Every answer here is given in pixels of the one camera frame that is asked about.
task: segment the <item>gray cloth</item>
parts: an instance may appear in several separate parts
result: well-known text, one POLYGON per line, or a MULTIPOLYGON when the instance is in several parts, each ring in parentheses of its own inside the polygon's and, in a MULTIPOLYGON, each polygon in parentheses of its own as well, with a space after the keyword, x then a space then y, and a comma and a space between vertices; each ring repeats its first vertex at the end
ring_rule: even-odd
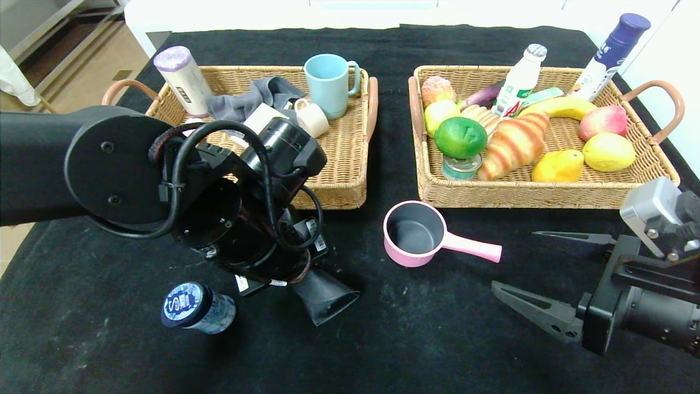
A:
POLYGON ((294 109, 284 109, 289 100, 304 97, 305 94, 286 79, 280 76, 256 79, 251 82, 251 89, 247 93, 238 96, 220 95, 206 100, 209 115, 217 121, 245 121, 258 108, 260 103, 265 103, 282 114, 296 121, 297 115, 294 109))

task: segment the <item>navy bottle cap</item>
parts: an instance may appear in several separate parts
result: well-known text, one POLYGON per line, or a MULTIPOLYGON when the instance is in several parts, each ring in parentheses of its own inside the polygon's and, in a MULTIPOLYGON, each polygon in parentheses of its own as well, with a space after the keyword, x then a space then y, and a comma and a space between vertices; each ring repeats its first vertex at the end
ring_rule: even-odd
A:
POLYGON ((182 283, 168 293, 160 311, 165 327, 189 327, 209 312, 211 289, 198 282, 182 283))
POLYGON ((610 38, 623 45, 635 45, 639 37, 651 28, 652 24, 642 15, 633 13, 622 14, 615 30, 610 33, 610 38))

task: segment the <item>basket handle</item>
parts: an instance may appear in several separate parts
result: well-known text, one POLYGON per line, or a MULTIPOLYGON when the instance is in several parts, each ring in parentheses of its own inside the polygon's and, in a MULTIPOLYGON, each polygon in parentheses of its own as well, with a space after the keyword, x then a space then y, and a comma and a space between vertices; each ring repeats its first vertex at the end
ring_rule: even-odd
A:
POLYGON ((419 141, 426 140, 426 124, 423 120, 423 103, 418 97, 418 80, 415 76, 408 78, 408 101, 411 106, 411 122, 413 131, 419 141))
POLYGON ((126 86, 134 86, 135 88, 138 88, 141 92, 144 92, 147 96, 149 96, 151 100, 158 100, 158 94, 156 92, 154 92, 153 90, 151 90, 151 88, 142 84, 141 82, 138 82, 136 79, 121 79, 119 81, 116 81, 115 83, 112 83, 112 86, 107 88, 107 91, 104 93, 104 96, 102 96, 102 105, 112 105, 112 101, 114 101, 114 96, 116 96, 117 93, 119 93, 119 91, 126 86))
POLYGON ((666 93, 668 93, 668 95, 671 96, 671 99, 673 100, 673 105, 675 106, 675 114, 673 115, 673 119, 671 119, 671 122, 665 128, 661 129, 661 131, 656 133, 656 135, 654 135, 654 137, 652 137, 650 141, 652 144, 660 144, 661 141, 665 140, 666 137, 668 137, 669 134, 671 134, 673 129, 675 129, 676 126, 678 126, 680 121, 683 119, 683 116, 685 115, 685 102, 683 101, 683 97, 678 92, 678 89, 676 89, 673 85, 666 81, 649 81, 647 83, 639 85, 639 87, 627 93, 626 95, 623 95, 622 99, 628 102, 637 97, 639 93, 642 93, 644 90, 647 90, 652 86, 659 86, 660 88, 664 89, 666 93))
POLYGON ((365 141, 369 142, 377 126, 377 109, 379 107, 379 81, 376 76, 370 77, 370 108, 367 112, 367 134, 365 141))

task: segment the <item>eggplant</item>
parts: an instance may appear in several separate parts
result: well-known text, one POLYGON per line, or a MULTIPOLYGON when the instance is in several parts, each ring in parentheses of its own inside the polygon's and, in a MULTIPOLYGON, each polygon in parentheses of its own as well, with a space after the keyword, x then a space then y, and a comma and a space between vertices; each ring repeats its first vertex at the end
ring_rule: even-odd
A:
POLYGON ((473 95, 467 97, 466 106, 469 107, 472 104, 476 104, 479 107, 491 108, 491 106, 494 105, 494 100, 498 97, 498 92, 501 91, 504 83, 505 79, 500 82, 496 82, 493 85, 487 86, 486 88, 483 88, 473 95))

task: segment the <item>light blue mug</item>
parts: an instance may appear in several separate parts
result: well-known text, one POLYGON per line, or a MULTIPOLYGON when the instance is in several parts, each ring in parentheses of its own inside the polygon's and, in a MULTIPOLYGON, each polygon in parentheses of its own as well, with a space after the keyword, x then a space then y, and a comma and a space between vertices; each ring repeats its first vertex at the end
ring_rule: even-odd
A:
POLYGON ((360 88, 360 67, 332 53, 322 53, 304 63, 304 74, 309 84, 311 100, 318 104, 328 119, 338 119, 345 114, 348 96, 360 88), (348 91, 348 68, 355 67, 355 83, 348 91))

